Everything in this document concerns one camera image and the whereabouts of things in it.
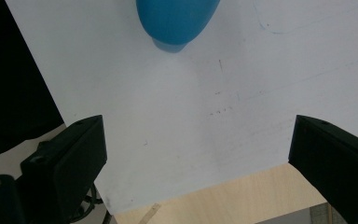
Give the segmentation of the dark cloth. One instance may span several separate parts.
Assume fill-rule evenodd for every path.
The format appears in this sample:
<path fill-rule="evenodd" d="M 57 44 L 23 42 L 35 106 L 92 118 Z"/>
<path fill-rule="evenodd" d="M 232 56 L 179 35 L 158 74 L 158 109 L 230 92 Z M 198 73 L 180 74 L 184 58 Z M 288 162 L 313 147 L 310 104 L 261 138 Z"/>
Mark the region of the dark cloth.
<path fill-rule="evenodd" d="M 0 154 L 63 124 L 5 0 L 0 0 Z"/>

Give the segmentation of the blue rounded plastic container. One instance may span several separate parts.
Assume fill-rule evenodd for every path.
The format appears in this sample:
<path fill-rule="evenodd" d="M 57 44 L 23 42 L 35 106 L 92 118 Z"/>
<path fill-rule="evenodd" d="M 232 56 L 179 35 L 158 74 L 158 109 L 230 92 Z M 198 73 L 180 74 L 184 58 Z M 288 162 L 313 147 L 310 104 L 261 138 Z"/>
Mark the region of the blue rounded plastic container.
<path fill-rule="evenodd" d="M 220 0 L 136 0 L 143 28 L 157 48 L 181 51 L 207 26 Z"/>

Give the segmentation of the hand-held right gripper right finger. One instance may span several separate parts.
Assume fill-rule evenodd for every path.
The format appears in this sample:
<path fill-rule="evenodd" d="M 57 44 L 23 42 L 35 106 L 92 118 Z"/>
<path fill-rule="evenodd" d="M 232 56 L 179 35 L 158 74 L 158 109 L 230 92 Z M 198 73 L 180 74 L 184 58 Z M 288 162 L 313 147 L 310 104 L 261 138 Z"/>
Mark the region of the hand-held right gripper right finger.
<path fill-rule="evenodd" d="M 348 224 L 358 224 L 358 137 L 330 122 L 298 115 L 288 162 Z"/>

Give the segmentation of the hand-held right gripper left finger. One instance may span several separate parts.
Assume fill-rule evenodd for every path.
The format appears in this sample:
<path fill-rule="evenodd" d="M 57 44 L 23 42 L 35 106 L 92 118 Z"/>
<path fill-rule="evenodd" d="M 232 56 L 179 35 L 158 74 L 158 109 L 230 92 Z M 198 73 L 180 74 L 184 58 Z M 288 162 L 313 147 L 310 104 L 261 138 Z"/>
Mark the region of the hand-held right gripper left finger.
<path fill-rule="evenodd" d="M 77 121 L 21 162 L 32 224 L 69 224 L 107 161 L 103 117 Z"/>

